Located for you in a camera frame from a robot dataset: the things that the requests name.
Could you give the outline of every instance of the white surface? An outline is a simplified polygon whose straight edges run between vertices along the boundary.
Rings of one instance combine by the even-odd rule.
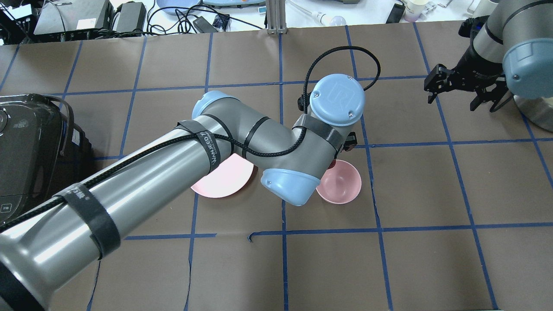
[[[119,6],[128,0],[111,0],[114,7]],[[140,0],[149,10],[154,3],[153,0]],[[321,11],[331,16],[340,15],[344,17],[348,25],[363,25],[363,24],[384,24],[394,3],[399,3],[398,0],[361,0],[358,4],[343,4],[333,0],[295,0],[297,4],[305,7],[310,11]],[[447,0],[432,0],[435,4],[447,4]],[[470,17],[467,13],[467,8],[471,5],[472,0],[453,0],[447,8],[437,6],[426,16],[421,16],[417,22],[433,22],[438,20],[465,20]],[[264,28],[265,15],[259,15],[257,6],[245,8],[223,8],[217,11],[230,14],[231,17],[243,19],[252,24]],[[206,12],[196,12],[196,15],[204,16],[208,22],[213,22],[215,14]],[[173,15],[164,12],[156,13],[152,18],[153,24],[160,24],[164,27],[169,27],[177,21]],[[305,15],[298,9],[287,4],[286,5],[286,25],[288,28],[301,27],[319,27],[316,21]],[[231,21],[231,31],[254,30],[255,28],[240,23],[236,20]]]

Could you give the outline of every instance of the gray robotic arm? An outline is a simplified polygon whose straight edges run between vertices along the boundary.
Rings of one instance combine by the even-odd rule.
[[[468,19],[459,35],[471,38],[453,69],[437,64],[425,79],[429,103],[442,92],[476,92],[471,111],[510,90],[527,99],[553,97],[553,1],[502,0],[489,17]]]
[[[271,192],[305,204],[337,153],[348,149],[346,138],[363,108],[363,88],[341,74],[316,84],[307,113],[293,129],[232,96],[206,93],[194,107],[194,120],[179,122],[151,144],[60,192],[62,203],[0,234],[0,310],[48,309],[58,288],[115,250],[122,238],[233,152],[264,170],[261,182]],[[35,211],[56,202],[54,197]]]

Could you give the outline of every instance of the black band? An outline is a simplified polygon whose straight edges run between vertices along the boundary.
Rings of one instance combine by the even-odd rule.
[[[44,311],[34,296],[0,261],[0,297],[15,311]]]
[[[513,17],[515,17],[515,15],[517,15],[518,13],[526,10],[526,9],[529,9],[531,7],[535,7],[535,6],[539,6],[540,4],[547,4],[547,3],[553,3],[553,0],[540,0],[540,1],[536,1],[536,2],[532,2],[532,3],[529,3],[523,7],[521,7],[520,9],[516,10],[515,12],[513,12],[513,14],[511,14],[507,20],[505,20],[505,24],[503,24],[503,28],[505,28],[505,26],[507,26],[507,23],[509,23],[509,21],[511,19],[513,19]]]
[[[484,29],[486,30],[486,33],[488,34],[488,36],[489,36],[490,38],[492,38],[492,40],[494,40],[495,42],[497,42],[497,43],[503,45],[503,40],[499,39],[496,35],[494,35],[494,34],[492,33],[491,30],[489,30],[489,28],[488,28],[488,23],[484,23]]]
[[[252,129],[249,130],[248,136],[246,137],[246,140],[244,141],[244,146],[247,147],[249,145],[249,142],[252,140],[253,135],[257,131],[257,129],[263,124],[263,122],[270,119],[269,117],[263,117],[253,125]],[[242,148],[242,158],[246,158],[246,149]]]
[[[214,115],[210,115],[209,113],[203,113],[202,116],[207,116],[207,117],[210,117],[212,118],[213,120],[217,121],[217,123],[219,123],[223,129],[225,130],[225,132],[227,132],[227,136],[230,138],[230,139],[233,139],[232,138],[232,133],[231,133],[231,130],[228,129],[228,126],[223,122],[221,121],[221,119],[217,118],[216,116]],[[231,143],[231,154],[234,153],[234,144]]]
[[[342,135],[335,128],[317,118],[313,118],[304,113],[300,116],[292,128],[295,127],[305,127],[311,132],[319,135],[319,137],[332,145],[336,151],[340,151],[340,148],[342,147],[344,140]]]
[[[90,238],[100,251],[98,260],[119,248],[121,245],[121,235],[119,234],[119,230],[117,230],[115,222],[113,222],[113,219],[103,205],[85,185],[74,185],[61,196],[77,212],[92,232]]]
[[[219,164],[221,164],[221,152],[219,151],[219,146],[217,146],[217,142],[215,141],[215,135],[208,131],[201,123],[194,120],[184,120],[180,121],[175,128],[182,128],[192,134],[196,134],[196,137],[207,153],[210,164],[210,173],[216,169]]]

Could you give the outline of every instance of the pink bowl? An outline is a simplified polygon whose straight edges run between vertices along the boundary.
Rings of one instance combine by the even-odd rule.
[[[223,198],[239,191],[246,185],[252,172],[252,163],[237,154],[232,154],[218,168],[190,188],[207,198]]]
[[[361,191],[361,176],[350,163],[336,160],[336,165],[325,172],[316,189],[321,198],[329,203],[349,203]]]

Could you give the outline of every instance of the sticker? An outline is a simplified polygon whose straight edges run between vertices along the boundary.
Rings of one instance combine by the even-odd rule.
[[[96,20],[96,18],[79,19],[77,22],[77,30],[95,28]]]
[[[73,129],[73,138],[71,141],[77,146],[81,145],[81,135],[76,129]]]

